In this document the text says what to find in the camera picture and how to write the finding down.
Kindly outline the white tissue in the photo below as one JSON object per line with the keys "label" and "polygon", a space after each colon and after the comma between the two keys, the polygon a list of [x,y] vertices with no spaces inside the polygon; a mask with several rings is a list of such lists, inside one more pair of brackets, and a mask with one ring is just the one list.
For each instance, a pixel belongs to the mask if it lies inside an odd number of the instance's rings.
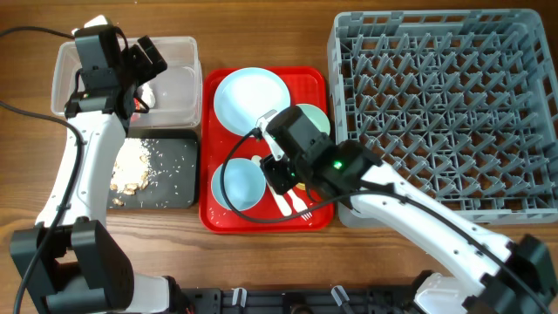
{"label": "white tissue", "polygon": [[154,107],[156,98],[153,88],[149,83],[145,83],[139,88],[139,97],[149,108]]}

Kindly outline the small light blue bowl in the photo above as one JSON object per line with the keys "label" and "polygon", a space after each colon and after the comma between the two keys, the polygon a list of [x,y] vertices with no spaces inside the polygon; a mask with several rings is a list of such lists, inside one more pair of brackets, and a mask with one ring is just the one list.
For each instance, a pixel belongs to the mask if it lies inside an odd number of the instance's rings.
{"label": "small light blue bowl", "polygon": [[224,179],[228,199],[239,211],[254,207],[263,198],[267,187],[262,170],[245,158],[229,160]]}

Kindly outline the mint green bowl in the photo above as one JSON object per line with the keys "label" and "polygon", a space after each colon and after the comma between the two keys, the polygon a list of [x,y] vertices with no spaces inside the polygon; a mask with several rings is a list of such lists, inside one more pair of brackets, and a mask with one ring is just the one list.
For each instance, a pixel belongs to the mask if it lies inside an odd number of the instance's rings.
{"label": "mint green bowl", "polygon": [[330,121],[322,109],[311,104],[297,104],[296,106],[303,111],[320,132],[330,135]]}

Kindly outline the black plastic waste tray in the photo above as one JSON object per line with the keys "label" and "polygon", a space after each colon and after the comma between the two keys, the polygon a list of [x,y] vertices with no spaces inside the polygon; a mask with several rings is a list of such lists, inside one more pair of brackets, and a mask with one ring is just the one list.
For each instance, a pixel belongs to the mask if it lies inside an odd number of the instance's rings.
{"label": "black plastic waste tray", "polygon": [[106,206],[112,209],[189,208],[197,202],[200,143],[191,129],[140,129],[127,139],[141,139],[151,153],[149,185],[136,195],[123,196],[124,206],[112,204],[110,191]]}

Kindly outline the leftover rice and food scraps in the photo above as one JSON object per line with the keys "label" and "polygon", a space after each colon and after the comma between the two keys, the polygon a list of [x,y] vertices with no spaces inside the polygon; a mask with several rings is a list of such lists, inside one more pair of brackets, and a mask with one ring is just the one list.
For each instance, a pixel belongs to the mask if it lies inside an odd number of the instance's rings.
{"label": "leftover rice and food scraps", "polygon": [[112,169],[110,191],[115,206],[124,206],[123,196],[136,195],[149,185],[151,153],[141,139],[125,139]]}

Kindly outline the red snack wrapper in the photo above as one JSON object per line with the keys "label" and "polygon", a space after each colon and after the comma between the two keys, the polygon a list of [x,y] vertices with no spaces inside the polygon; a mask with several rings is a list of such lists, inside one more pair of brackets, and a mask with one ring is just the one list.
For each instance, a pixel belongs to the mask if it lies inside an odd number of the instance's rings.
{"label": "red snack wrapper", "polygon": [[134,110],[135,113],[148,113],[150,110],[149,106],[141,98],[135,98],[134,104],[135,104],[135,110]]}

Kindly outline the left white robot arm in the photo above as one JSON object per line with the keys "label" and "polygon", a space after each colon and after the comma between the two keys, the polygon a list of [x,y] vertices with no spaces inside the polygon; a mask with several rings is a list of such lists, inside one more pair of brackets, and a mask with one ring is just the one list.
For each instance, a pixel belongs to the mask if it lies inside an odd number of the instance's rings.
{"label": "left white robot arm", "polygon": [[128,44],[109,23],[76,30],[81,66],[60,123],[68,134],[51,196],[30,229],[16,231],[10,255],[40,313],[185,313],[170,276],[145,276],[106,229],[109,184],[134,113],[137,90],[165,71],[153,42]]}

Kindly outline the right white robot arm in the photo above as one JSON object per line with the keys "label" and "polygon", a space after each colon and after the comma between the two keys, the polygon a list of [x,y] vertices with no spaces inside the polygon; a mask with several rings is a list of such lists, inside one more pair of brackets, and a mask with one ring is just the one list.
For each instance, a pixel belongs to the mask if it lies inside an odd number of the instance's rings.
{"label": "right white robot arm", "polygon": [[449,276],[426,272],[413,297],[424,313],[547,313],[557,277],[547,245],[485,229],[415,188],[354,140],[336,144],[297,106],[271,110],[256,126],[271,154],[263,172],[280,195],[302,182],[399,232]]}

